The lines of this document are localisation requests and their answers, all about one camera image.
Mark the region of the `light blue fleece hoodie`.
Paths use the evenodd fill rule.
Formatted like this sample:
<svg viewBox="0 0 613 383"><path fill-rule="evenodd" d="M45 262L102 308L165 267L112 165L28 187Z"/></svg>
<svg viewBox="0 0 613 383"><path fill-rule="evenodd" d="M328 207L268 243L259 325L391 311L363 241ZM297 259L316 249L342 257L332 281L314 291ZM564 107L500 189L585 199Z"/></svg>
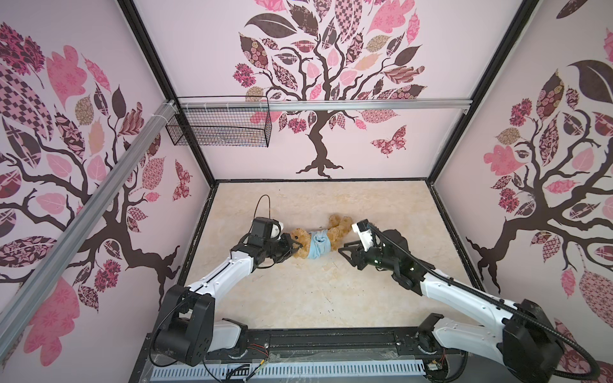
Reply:
<svg viewBox="0 0 613 383"><path fill-rule="evenodd" d="M328 230L323 229L321 231L312 231L311 242L308 259L319 259L322 255L326 255L331 252L331 241L328 236Z"/></svg>

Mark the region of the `brown plush teddy bear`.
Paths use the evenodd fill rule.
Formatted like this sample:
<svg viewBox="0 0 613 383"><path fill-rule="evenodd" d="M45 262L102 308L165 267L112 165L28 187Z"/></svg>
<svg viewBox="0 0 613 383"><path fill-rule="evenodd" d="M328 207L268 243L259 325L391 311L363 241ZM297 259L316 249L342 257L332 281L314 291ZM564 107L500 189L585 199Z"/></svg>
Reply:
<svg viewBox="0 0 613 383"><path fill-rule="evenodd" d="M328 236L331 241L331 252L336 252L343 245L345 237L352 231L353 223L354 221L349 216L334 214L330 216L327 228L321 228L316 231L321 231L323 229L328 230ZM307 255L311 242L310 233L311 231L307 231L303 228L295 228L290 233L295 239L303 244L303 247L293 255L294 258L308 259Z"/></svg>

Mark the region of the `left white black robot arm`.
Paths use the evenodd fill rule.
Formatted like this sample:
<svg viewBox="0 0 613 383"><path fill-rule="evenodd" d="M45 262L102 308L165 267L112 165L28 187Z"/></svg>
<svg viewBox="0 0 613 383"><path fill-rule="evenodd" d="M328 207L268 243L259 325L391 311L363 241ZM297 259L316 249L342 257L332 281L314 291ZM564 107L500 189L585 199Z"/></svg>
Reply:
<svg viewBox="0 0 613 383"><path fill-rule="evenodd" d="M216 304L267 259L282 263L303 245L284 232L278 220L256 217L249 232L231 248L220 266L196 282L169 289L153 330L150 353L173 363L196 366L207 354L240 349L247 326L229 319L215 320Z"/></svg>

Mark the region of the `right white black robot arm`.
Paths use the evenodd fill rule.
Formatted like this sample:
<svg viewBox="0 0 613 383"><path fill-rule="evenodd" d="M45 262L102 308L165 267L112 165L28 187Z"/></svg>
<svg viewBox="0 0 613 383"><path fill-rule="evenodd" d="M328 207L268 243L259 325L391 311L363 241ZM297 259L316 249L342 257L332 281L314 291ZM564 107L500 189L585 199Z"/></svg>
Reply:
<svg viewBox="0 0 613 383"><path fill-rule="evenodd" d="M543 330L548 324L542 309L531 301L517 304L495 298L448 276L434 265L414 257L406 239L396 230L360 231L359 240L338 252L351 266L373 266L390 271L406 290L444 303L474 320L465 324L442 314L430 314L414 335L424 354L457 349L504 365L523 382L547 382L561 357L562 342Z"/></svg>

